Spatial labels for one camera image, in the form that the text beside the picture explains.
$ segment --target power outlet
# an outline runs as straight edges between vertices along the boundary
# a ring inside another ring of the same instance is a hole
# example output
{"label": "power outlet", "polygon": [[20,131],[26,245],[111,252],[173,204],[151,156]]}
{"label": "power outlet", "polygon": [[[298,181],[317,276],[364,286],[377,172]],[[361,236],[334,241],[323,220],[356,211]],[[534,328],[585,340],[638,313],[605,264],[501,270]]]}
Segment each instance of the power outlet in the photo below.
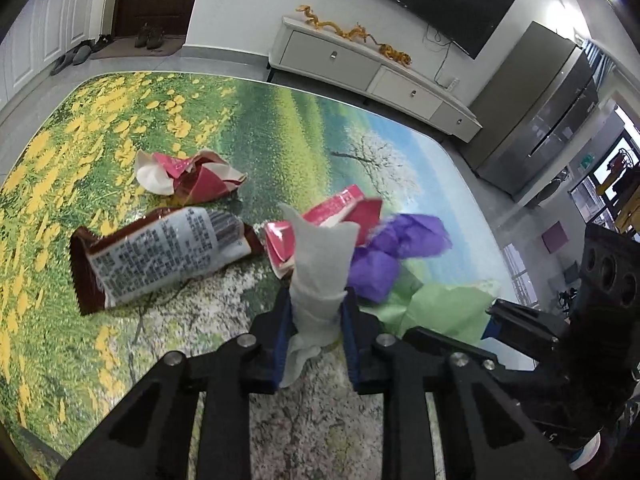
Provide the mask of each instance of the power outlet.
{"label": "power outlet", "polygon": [[460,78],[453,78],[453,81],[451,81],[451,83],[449,83],[449,86],[447,86],[447,92],[451,93],[454,91],[454,89],[456,88],[456,86],[458,86],[458,83],[460,82]]}

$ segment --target purple tissue paper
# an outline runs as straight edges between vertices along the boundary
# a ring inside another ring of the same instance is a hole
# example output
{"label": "purple tissue paper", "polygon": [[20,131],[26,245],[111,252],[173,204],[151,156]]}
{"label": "purple tissue paper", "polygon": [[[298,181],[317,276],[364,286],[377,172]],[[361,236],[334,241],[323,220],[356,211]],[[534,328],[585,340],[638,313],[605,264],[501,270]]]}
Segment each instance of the purple tissue paper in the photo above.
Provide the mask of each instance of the purple tissue paper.
{"label": "purple tissue paper", "polygon": [[396,215],[366,246],[356,248],[347,285],[381,303],[398,277],[400,260],[438,256],[450,248],[449,233],[437,216]]}

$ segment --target brown snack wrapper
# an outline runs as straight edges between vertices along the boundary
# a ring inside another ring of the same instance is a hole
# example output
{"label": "brown snack wrapper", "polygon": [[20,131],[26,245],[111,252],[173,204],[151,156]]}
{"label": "brown snack wrapper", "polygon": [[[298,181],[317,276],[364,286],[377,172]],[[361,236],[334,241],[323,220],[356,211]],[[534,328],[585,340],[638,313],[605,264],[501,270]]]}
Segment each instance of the brown snack wrapper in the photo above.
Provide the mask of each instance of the brown snack wrapper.
{"label": "brown snack wrapper", "polygon": [[69,249],[83,315],[263,251],[251,226],[204,207],[154,209],[104,238],[82,226],[71,235]]}

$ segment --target nutrition label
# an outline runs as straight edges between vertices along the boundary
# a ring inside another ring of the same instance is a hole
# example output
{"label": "nutrition label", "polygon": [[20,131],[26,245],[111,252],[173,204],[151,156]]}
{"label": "nutrition label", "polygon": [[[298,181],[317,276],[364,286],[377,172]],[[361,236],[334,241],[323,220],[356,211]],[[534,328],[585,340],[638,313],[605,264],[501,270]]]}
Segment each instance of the nutrition label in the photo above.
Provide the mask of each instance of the nutrition label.
{"label": "nutrition label", "polygon": [[[214,224],[218,230],[223,227],[222,247]],[[233,215],[188,207],[92,255],[90,263],[107,296],[106,306],[113,306],[219,269],[231,261],[230,252],[238,257],[233,246],[243,245],[241,234],[242,222]]]}

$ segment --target pink wrapper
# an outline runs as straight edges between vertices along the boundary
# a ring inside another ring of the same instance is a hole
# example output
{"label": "pink wrapper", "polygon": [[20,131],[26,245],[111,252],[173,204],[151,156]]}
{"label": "pink wrapper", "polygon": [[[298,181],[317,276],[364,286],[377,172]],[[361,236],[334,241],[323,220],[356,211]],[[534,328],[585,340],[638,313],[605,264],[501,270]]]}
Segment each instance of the pink wrapper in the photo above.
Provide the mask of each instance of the pink wrapper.
{"label": "pink wrapper", "polygon": [[138,183],[147,191],[174,194],[183,205],[210,202],[225,196],[247,177],[211,150],[200,150],[185,159],[140,150],[136,155],[135,172]]}
{"label": "pink wrapper", "polygon": [[[302,217],[314,225],[334,225],[355,222],[360,226],[356,245],[367,240],[369,231],[380,222],[382,200],[366,198],[355,184],[319,203]],[[296,240],[289,222],[269,222],[265,228],[267,254],[276,276],[282,278],[291,269]]]}

